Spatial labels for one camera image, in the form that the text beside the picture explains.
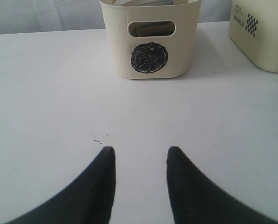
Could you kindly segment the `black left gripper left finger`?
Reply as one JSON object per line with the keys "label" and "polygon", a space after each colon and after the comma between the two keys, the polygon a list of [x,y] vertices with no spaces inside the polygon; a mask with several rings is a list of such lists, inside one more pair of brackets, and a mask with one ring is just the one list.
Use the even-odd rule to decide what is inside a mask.
{"label": "black left gripper left finger", "polygon": [[86,169],[48,201],[12,224],[108,224],[116,188],[113,147],[103,147]]}

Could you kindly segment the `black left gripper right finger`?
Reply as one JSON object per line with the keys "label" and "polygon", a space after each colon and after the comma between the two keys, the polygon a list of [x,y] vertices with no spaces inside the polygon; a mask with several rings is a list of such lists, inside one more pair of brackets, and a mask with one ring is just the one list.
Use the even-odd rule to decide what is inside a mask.
{"label": "black left gripper right finger", "polygon": [[276,224],[204,175],[179,147],[167,154],[167,188],[176,224]]}

